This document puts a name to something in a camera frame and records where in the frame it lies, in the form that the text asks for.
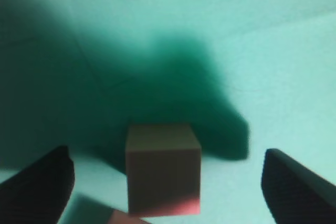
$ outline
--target blurred object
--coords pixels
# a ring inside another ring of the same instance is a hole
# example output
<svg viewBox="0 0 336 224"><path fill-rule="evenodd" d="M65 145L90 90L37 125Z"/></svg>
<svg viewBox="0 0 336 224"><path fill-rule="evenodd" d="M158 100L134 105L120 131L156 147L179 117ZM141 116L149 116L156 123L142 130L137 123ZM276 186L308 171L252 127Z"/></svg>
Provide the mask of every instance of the blurred object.
<svg viewBox="0 0 336 224"><path fill-rule="evenodd" d="M266 151L261 188L277 224L336 223L336 187L278 149Z"/></svg>
<svg viewBox="0 0 336 224"><path fill-rule="evenodd" d="M74 183L68 147L60 146L0 185L0 223L56 224Z"/></svg>
<svg viewBox="0 0 336 224"><path fill-rule="evenodd" d="M144 220L129 217L125 212L114 210L107 224L149 224Z"/></svg>

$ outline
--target cube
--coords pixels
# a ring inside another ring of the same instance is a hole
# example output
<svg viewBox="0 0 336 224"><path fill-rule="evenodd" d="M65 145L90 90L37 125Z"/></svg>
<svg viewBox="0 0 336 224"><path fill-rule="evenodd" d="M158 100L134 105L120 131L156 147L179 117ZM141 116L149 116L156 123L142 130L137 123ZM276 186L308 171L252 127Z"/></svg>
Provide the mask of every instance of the cube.
<svg viewBox="0 0 336 224"><path fill-rule="evenodd" d="M129 214L199 214L201 153L187 123L130 126L126 143Z"/></svg>
<svg viewBox="0 0 336 224"><path fill-rule="evenodd" d="M150 224L138 218L132 218L125 212L114 210L108 224Z"/></svg>

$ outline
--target cube front face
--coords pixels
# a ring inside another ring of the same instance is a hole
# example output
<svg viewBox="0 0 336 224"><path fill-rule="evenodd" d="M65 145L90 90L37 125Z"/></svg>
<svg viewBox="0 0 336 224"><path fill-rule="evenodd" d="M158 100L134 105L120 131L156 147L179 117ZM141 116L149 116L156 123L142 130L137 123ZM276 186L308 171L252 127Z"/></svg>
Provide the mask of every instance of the cube front face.
<svg viewBox="0 0 336 224"><path fill-rule="evenodd" d="M127 152L129 214L200 212L201 149Z"/></svg>

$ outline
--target beige cube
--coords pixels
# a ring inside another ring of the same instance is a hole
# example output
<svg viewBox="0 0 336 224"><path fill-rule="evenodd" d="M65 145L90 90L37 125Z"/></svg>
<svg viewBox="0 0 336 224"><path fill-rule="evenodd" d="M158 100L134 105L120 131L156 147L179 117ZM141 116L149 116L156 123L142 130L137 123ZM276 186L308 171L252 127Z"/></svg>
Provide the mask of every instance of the beige cube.
<svg viewBox="0 0 336 224"><path fill-rule="evenodd" d="M187 123L130 126L126 144L129 214L199 214L201 153Z"/></svg>

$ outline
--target background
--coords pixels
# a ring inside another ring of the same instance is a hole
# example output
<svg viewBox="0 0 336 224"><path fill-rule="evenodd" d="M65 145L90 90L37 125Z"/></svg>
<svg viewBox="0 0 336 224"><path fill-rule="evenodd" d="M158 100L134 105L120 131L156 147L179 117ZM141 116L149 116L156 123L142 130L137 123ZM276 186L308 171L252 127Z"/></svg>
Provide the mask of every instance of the background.
<svg viewBox="0 0 336 224"><path fill-rule="evenodd" d="M66 144L60 224L127 211L132 122L192 123L198 216L274 223L260 179L279 148L336 184L336 0L0 0L0 181Z"/></svg>

